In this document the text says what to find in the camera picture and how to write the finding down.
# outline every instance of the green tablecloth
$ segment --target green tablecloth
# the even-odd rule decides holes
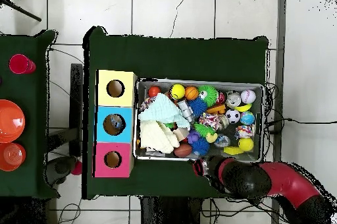
[[[132,71],[140,78],[264,84],[268,39],[196,40],[107,36],[101,27],[96,27],[84,37],[84,48],[84,85],[89,84],[89,101],[84,105],[84,120],[88,122],[88,131],[84,125],[84,141],[89,141],[88,172],[83,176],[82,186],[84,194],[87,193],[88,198],[96,194],[200,198],[220,196],[209,186],[206,178],[195,176],[192,166],[182,161],[136,159],[130,178],[93,178],[95,71]]]
[[[13,172],[0,171],[0,196],[56,197],[44,180],[44,155],[47,152],[47,74],[46,50],[55,39],[48,30],[38,36],[0,36],[0,99],[15,102],[24,112],[26,126],[15,141],[26,149],[26,160]],[[13,74],[9,59],[21,53],[33,60],[32,74]]]

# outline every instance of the baseball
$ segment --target baseball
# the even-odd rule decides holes
[[[241,101],[245,104],[252,104],[256,99],[255,92],[253,90],[244,90],[241,93]]]

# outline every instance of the orange ball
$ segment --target orange ball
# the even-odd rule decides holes
[[[194,100],[198,95],[199,92],[194,86],[188,86],[185,88],[185,98],[187,100]]]

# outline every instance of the green spiky ball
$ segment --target green spiky ball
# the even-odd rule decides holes
[[[218,98],[217,90],[214,87],[208,85],[200,86],[198,90],[199,90],[199,97],[201,97],[201,99],[206,102],[208,107],[212,107]]]
[[[211,133],[213,135],[215,133],[215,130],[209,126],[201,125],[199,123],[194,123],[194,129],[197,131],[201,137],[206,138],[206,135],[208,133]]]

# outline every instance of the red bowl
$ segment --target red bowl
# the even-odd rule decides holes
[[[0,143],[16,140],[25,125],[21,108],[9,100],[0,99]]]

